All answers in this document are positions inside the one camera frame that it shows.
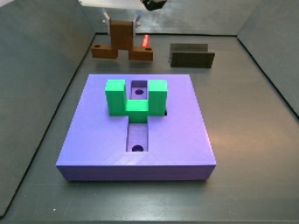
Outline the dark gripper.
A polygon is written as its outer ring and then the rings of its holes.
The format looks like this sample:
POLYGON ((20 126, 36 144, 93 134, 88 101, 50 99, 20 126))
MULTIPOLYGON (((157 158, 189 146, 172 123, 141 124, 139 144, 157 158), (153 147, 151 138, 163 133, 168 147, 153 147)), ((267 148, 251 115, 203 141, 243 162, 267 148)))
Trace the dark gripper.
MULTIPOLYGON (((149 11, 160 10, 164 7, 164 4, 167 3, 167 0, 140 0, 141 4, 149 11)), ((101 10, 104 21, 108 24, 111 20, 111 16, 108 15, 108 11, 105 8, 101 10)), ((140 26, 140 19, 141 19, 141 11, 135 11, 135 19, 133 19, 133 33, 136 33, 136 28, 140 26)))

